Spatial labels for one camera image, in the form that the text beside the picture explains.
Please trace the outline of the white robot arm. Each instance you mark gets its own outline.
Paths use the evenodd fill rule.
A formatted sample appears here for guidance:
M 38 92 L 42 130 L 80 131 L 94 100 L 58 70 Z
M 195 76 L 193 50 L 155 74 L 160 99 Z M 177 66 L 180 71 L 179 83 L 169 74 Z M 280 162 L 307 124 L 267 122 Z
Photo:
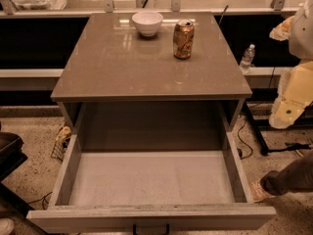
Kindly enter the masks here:
M 270 37 L 287 40 L 290 53 L 300 60 L 282 73 L 269 117 L 272 127 L 285 129 L 313 102 L 313 0 L 306 0 L 294 16 L 273 28 Z

